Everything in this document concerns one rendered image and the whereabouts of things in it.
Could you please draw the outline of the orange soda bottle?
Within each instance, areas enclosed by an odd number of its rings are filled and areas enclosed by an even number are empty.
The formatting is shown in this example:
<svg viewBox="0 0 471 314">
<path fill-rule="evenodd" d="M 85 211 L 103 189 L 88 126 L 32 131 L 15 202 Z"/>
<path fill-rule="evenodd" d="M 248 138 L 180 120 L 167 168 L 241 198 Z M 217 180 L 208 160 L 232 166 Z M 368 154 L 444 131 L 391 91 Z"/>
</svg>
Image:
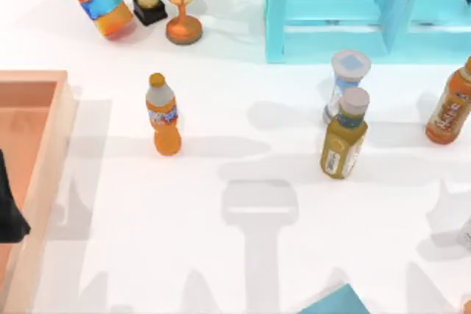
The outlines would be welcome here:
<svg viewBox="0 0 471 314">
<path fill-rule="evenodd" d="M 177 128 L 177 101 L 174 91 L 161 73 L 153 73 L 149 77 L 146 108 L 149 122 L 155 131 L 154 144 L 157 151 L 164 156 L 177 154 L 182 144 Z"/>
</svg>

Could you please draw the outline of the olive yellow bottle grey cap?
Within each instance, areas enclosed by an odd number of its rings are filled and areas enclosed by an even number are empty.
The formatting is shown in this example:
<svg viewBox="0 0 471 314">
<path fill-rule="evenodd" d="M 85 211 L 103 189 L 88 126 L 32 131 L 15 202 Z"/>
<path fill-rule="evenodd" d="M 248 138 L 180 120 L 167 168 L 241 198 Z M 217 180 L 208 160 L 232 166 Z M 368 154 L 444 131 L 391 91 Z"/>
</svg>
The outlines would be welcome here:
<svg viewBox="0 0 471 314">
<path fill-rule="evenodd" d="M 363 88 L 347 88 L 339 100 L 339 111 L 327 126 L 320 158 L 322 171 L 333 179 L 350 175 L 360 154 L 368 124 L 370 102 Z"/>
</svg>

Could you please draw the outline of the clear bottle with grey lid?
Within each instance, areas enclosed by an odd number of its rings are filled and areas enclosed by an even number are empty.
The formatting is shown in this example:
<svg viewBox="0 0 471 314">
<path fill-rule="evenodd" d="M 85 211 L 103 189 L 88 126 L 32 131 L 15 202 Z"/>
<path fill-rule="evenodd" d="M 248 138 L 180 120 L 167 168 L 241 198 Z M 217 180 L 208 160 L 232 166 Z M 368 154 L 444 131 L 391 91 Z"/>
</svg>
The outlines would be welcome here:
<svg viewBox="0 0 471 314">
<path fill-rule="evenodd" d="M 371 60 L 364 53 L 344 49 L 335 53 L 331 60 L 333 69 L 333 90 L 330 101 L 325 105 L 323 119 L 329 124 L 339 111 L 339 101 L 348 88 L 357 88 L 369 73 Z"/>
</svg>

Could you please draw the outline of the light blue rack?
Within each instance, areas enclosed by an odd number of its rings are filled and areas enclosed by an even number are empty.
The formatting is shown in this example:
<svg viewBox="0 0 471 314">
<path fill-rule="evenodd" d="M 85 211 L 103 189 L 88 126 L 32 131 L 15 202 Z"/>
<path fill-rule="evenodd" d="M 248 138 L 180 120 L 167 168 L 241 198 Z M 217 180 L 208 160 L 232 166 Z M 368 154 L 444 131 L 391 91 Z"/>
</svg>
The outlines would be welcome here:
<svg viewBox="0 0 471 314">
<path fill-rule="evenodd" d="M 459 64 L 471 55 L 466 0 L 264 0 L 266 59 L 326 63 L 355 49 L 376 63 Z"/>
</svg>

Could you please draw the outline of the orange red and blue can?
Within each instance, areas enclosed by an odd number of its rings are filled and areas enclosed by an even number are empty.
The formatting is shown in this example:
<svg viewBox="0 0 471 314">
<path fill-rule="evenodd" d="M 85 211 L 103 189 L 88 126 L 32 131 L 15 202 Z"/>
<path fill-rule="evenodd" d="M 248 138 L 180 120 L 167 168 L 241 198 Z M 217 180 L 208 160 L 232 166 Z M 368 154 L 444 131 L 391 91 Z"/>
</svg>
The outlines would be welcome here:
<svg viewBox="0 0 471 314">
<path fill-rule="evenodd" d="M 102 36 L 122 32 L 133 20 L 124 0 L 77 0 Z"/>
</svg>

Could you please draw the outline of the teal flat book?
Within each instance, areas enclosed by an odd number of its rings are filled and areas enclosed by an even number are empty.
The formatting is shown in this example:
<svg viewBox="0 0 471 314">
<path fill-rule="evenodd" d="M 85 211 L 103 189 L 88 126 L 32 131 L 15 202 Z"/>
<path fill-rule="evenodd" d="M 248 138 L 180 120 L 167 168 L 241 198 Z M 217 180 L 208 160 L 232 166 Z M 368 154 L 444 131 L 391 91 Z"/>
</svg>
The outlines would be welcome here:
<svg viewBox="0 0 471 314">
<path fill-rule="evenodd" d="M 350 284 L 344 284 L 297 314 L 371 314 Z"/>
</svg>

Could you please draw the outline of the shallow salmon-coloured box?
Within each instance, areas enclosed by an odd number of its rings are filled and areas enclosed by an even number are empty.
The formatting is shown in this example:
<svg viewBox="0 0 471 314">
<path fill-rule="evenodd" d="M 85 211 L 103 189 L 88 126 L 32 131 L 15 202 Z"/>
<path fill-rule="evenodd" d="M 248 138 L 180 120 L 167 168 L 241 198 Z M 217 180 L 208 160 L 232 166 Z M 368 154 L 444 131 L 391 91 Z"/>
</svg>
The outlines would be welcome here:
<svg viewBox="0 0 471 314">
<path fill-rule="evenodd" d="M 0 314 L 30 314 L 76 102 L 66 71 L 0 70 L 0 149 L 15 202 L 29 223 L 0 244 Z"/>
</svg>

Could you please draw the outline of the orange brown drink bottle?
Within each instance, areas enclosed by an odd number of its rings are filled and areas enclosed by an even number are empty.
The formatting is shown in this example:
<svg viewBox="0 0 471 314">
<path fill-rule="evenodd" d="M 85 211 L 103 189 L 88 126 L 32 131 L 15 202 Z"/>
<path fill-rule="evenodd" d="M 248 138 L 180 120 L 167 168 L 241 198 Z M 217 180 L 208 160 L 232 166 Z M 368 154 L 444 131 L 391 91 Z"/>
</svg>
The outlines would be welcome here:
<svg viewBox="0 0 471 314">
<path fill-rule="evenodd" d="M 425 128 L 434 143 L 449 144 L 459 135 L 471 112 L 471 56 L 448 78 L 439 102 Z"/>
</svg>

